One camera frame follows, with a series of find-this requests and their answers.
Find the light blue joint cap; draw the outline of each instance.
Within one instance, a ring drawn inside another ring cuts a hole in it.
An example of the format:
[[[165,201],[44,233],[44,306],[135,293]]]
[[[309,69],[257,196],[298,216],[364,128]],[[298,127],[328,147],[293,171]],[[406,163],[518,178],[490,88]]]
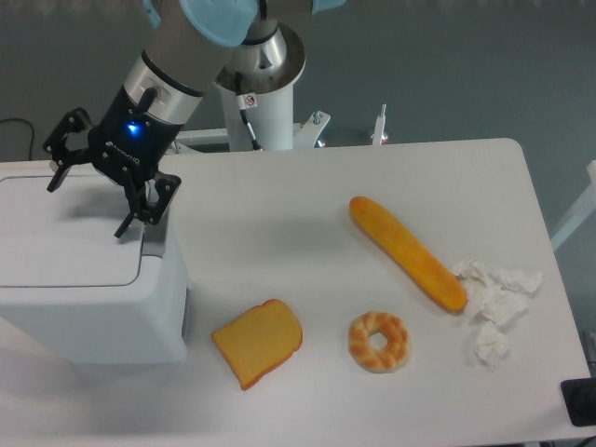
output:
[[[142,6],[145,8],[145,12],[147,13],[147,18],[151,23],[151,26],[157,28],[159,23],[161,22],[161,18],[159,14],[157,14],[156,7],[153,4],[152,0],[142,0]]]
[[[223,47],[237,47],[259,12],[254,0],[180,0],[197,31]]]
[[[333,9],[340,7],[345,3],[345,0],[313,0],[313,14],[316,14],[325,9]]]

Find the white lid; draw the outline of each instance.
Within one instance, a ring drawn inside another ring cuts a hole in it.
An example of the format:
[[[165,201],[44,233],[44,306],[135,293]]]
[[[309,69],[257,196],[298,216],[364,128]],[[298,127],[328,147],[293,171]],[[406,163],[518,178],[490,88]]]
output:
[[[137,277],[142,226],[120,239],[124,190],[100,175],[0,180],[0,287],[121,286]]]

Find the blue led light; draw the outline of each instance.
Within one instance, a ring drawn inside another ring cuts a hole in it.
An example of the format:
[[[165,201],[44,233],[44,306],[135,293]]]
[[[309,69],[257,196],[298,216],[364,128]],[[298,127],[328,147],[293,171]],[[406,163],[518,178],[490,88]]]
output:
[[[139,133],[141,133],[141,126],[138,124],[130,123],[127,125],[127,128],[129,128],[130,135],[133,137],[137,137],[139,136]]]

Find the black cable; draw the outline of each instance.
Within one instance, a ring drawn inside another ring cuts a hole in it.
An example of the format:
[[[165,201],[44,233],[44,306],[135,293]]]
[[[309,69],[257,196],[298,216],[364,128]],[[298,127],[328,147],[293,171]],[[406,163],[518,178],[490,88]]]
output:
[[[240,87],[240,83],[242,82],[242,73],[236,72],[236,96],[240,96],[242,94],[242,88]],[[240,117],[242,118],[242,122],[246,126],[246,130],[249,133],[249,138],[251,139],[252,143],[252,150],[253,151],[262,151],[263,147],[257,142],[257,137],[254,134],[254,130],[252,129],[251,122],[249,121],[249,117],[246,115],[246,110],[240,109]]]
[[[11,123],[11,122],[26,124],[31,129],[31,140],[29,141],[29,152],[27,153],[27,159],[29,161],[31,161],[34,156],[34,140],[35,140],[35,128],[34,128],[33,123],[31,121],[29,121],[28,119],[24,119],[24,118],[0,119],[0,124]]]
[[[592,436],[590,438],[585,438],[582,440],[576,447],[585,447],[586,445],[590,444],[593,440],[596,440],[596,436]]]

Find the donut hole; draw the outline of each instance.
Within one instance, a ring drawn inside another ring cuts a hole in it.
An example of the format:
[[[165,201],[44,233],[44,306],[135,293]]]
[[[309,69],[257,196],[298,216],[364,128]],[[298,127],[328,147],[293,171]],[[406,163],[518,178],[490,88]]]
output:
[[[369,344],[373,349],[383,349],[387,344],[387,339],[379,331],[373,332],[369,337]]]

